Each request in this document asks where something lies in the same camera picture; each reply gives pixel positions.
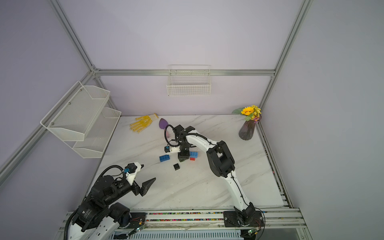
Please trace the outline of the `light blue lego brick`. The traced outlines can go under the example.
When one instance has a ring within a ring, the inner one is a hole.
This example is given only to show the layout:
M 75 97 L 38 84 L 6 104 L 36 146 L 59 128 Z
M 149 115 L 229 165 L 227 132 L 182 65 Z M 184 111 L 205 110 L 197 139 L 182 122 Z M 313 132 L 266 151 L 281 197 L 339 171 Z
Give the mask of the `light blue lego brick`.
M 190 152 L 190 158 L 197 158 L 198 157 L 198 153 L 197 152 Z

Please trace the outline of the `purple garden trowel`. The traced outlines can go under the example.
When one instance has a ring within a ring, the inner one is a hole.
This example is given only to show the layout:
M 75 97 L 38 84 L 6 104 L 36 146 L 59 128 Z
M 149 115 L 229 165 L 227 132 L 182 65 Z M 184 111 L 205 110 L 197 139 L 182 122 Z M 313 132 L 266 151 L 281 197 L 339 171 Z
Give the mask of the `purple garden trowel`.
M 168 139 L 170 137 L 170 133 L 167 130 L 167 125 L 168 122 L 165 119 L 161 118 L 159 121 L 159 128 L 165 131 L 166 138 Z

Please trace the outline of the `yellow work glove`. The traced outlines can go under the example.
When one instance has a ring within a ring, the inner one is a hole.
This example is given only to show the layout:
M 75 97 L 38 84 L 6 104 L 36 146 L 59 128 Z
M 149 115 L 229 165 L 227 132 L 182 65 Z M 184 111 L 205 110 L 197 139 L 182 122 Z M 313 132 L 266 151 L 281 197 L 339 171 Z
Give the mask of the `yellow work glove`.
M 159 117 L 157 114 L 151 114 L 151 115 L 138 117 L 135 119 L 134 123 L 130 124 L 130 130 L 132 130 L 135 133 L 141 133 L 148 126 L 150 126 L 152 124 L 152 122 L 154 122 L 158 118 Z

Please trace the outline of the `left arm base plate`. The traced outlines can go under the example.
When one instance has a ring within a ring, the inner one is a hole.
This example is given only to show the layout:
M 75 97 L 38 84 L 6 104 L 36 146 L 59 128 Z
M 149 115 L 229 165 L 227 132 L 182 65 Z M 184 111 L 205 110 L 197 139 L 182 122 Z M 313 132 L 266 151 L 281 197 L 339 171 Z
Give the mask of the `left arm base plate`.
M 144 212 L 131 212 L 131 218 L 126 226 L 126 229 L 137 229 L 140 226 L 143 226 L 146 222 L 147 213 Z

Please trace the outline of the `dark blue lego brick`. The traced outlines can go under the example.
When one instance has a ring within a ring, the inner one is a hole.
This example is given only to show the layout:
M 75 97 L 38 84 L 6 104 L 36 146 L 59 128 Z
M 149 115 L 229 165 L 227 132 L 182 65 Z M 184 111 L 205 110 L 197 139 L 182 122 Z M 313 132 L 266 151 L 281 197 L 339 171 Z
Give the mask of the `dark blue lego brick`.
M 170 156 L 169 155 L 163 155 L 163 156 L 159 156 L 159 161 L 162 163 L 162 162 L 165 162 L 165 161 L 168 161 L 170 160 Z

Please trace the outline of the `white mesh shelf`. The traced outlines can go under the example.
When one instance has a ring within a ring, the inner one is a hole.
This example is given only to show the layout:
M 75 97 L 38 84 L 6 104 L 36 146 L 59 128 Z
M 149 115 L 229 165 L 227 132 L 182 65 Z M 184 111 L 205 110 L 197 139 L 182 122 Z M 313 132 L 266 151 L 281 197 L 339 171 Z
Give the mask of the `white mesh shelf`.
M 83 159 L 102 158 L 120 117 L 120 111 L 104 108 L 85 140 L 76 142 L 73 150 Z
M 76 82 L 40 124 L 63 142 L 82 142 L 110 98 L 110 91 Z

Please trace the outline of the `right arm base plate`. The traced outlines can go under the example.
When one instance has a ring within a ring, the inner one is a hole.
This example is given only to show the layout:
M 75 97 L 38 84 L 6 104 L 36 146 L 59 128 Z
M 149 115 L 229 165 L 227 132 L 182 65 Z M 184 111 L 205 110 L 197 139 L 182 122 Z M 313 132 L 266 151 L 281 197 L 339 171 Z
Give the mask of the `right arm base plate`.
M 260 211 L 246 214 L 237 211 L 224 211 L 225 227 L 264 227 L 265 222 Z

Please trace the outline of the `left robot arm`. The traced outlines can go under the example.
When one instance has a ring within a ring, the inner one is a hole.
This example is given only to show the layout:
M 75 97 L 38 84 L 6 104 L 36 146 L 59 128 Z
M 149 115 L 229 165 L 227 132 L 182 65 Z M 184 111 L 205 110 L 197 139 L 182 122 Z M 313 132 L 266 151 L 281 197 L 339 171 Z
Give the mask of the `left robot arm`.
M 145 227 L 145 213 L 131 213 L 119 199 L 133 193 L 145 196 L 156 181 L 152 178 L 139 185 L 137 174 L 144 166 L 138 162 L 126 167 L 111 165 L 97 177 L 87 196 L 68 217 L 63 238 L 65 240 L 107 240 L 117 229 L 129 229 L 127 237 Z

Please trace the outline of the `white mesh upper shelf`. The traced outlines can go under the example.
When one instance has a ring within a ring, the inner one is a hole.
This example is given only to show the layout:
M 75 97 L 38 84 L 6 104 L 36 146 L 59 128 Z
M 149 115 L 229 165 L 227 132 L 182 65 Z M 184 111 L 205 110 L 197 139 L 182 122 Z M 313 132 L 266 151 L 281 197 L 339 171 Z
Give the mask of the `white mesh upper shelf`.
M 82 142 L 110 98 L 110 91 L 76 82 L 40 124 L 63 142 Z

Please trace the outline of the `dark glass vase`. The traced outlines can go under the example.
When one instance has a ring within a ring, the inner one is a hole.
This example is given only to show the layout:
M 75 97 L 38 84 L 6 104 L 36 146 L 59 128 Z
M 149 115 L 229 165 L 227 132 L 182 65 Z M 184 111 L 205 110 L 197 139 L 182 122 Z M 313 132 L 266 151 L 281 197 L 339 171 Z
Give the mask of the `dark glass vase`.
M 244 141 L 248 141 L 252 139 L 255 128 L 256 128 L 256 124 L 257 122 L 253 120 L 245 121 L 243 126 L 239 130 L 239 137 Z

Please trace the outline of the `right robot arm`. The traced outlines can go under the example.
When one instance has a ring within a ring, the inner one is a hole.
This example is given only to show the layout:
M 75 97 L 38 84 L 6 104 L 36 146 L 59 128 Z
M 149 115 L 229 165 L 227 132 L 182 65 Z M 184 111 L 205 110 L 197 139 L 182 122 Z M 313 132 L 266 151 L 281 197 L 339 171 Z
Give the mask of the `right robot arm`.
M 173 127 L 176 142 L 175 145 L 167 142 L 170 152 L 178 151 L 178 159 L 184 161 L 190 156 L 190 148 L 197 147 L 207 155 L 209 167 L 213 174 L 224 180 L 234 202 L 237 223 L 240 226 L 248 226 L 256 216 L 253 203 L 245 195 L 238 181 L 235 171 L 235 160 L 224 141 L 213 141 L 189 126 L 187 128 L 178 125 Z

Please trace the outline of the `white mesh lower shelf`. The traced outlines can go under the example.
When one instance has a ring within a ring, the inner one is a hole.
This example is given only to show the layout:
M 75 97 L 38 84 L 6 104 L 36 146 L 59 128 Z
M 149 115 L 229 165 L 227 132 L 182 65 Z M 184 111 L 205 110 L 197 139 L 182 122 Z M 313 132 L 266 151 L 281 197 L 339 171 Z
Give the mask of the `white mesh lower shelf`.
M 120 117 L 120 111 L 104 108 L 85 140 L 76 142 L 73 150 L 83 159 L 102 158 Z

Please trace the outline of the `sunflower bouquet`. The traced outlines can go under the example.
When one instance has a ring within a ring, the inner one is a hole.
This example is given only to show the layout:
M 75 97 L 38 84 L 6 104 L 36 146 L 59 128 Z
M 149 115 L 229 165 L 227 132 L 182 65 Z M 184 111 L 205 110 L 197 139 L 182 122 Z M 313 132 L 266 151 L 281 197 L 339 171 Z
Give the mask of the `sunflower bouquet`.
M 258 122 L 262 118 L 261 109 L 258 106 L 252 105 L 245 108 L 237 108 L 232 111 L 233 115 L 241 115 L 246 122 Z

